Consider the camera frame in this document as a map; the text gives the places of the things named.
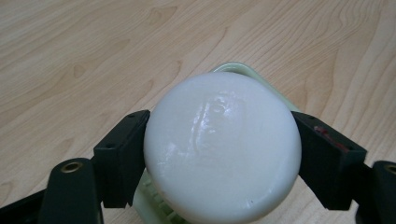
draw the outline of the wood grain surface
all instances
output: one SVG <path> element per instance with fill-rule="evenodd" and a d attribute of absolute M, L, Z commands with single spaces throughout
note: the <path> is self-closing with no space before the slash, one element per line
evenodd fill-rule
<path fill-rule="evenodd" d="M 396 1 L 0 1 L 0 206 L 47 185 L 186 77 L 246 63 L 305 113 L 396 161 Z M 354 223 L 301 178 L 257 223 Z M 106 223 L 142 223 L 133 208 Z"/>

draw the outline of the white ball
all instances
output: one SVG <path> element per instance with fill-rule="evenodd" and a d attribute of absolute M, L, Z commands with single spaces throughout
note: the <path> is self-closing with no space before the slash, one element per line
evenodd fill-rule
<path fill-rule="evenodd" d="M 191 223 L 245 223 L 288 195 L 301 161 L 289 109 L 256 80 L 184 80 L 151 113 L 145 161 L 163 199 Z"/>

